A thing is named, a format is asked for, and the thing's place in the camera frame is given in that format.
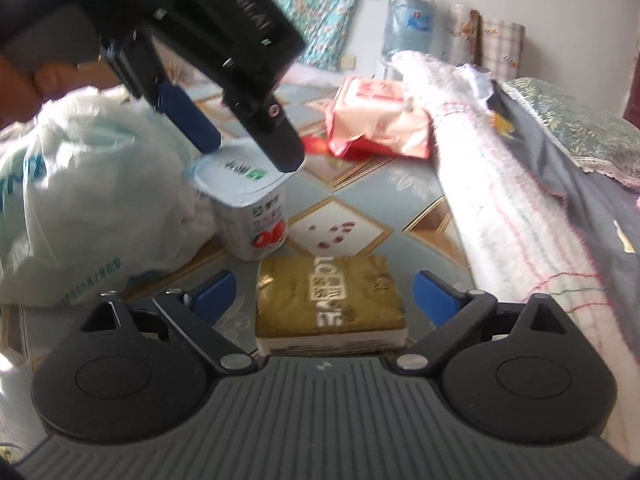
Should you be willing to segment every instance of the white plastic bag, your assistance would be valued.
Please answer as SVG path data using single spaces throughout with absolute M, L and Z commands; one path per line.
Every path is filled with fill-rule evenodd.
M 177 269 L 214 234 L 183 175 L 197 150 L 144 102 L 75 92 L 0 154 L 0 303 L 88 301 Z

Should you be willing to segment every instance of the yogurt cup lid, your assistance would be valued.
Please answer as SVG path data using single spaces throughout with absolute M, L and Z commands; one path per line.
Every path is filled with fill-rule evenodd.
M 230 140 L 187 170 L 198 190 L 231 207 L 257 202 L 291 175 L 277 170 L 253 139 Z

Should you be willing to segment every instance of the gray cloth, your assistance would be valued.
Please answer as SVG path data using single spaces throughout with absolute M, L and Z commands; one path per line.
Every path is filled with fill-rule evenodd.
M 501 89 L 488 102 L 513 123 L 511 153 L 549 193 L 562 196 L 569 221 L 600 274 L 630 350 L 640 358 L 640 256 L 625 252 L 616 225 L 640 251 L 638 195 L 599 173 L 584 173 L 562 153 L 527 110 Z

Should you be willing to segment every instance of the gold tissue package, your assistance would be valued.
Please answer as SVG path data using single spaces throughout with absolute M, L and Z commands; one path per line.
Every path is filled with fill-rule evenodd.
M 265 258 L 257 282 L 261 355 L 337 355 L 402 348 L 402 300 L 381 256 Z

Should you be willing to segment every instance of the wall outlet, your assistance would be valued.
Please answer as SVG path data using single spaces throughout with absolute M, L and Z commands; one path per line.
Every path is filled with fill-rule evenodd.
M 340 70 L 346 72 L 347 70 L 355 70 L 356 69 L 356 57 L 351 54 L 344 54 L 340 58 Z

